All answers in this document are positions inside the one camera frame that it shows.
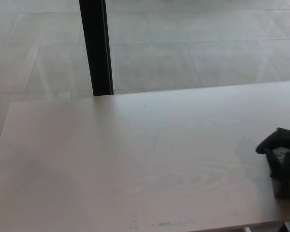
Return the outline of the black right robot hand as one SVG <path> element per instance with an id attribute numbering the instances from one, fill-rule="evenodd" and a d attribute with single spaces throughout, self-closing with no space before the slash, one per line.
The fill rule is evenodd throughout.
<path id="1" fill-rule="evenodd" d="M 278 148 L 287 150 L 282 161 L 274 153 Z M 256 147 L 256 152 L 266 155 L 271 169 L 271 178 L 290 181 L 290 130 L 277 128 Z"/>

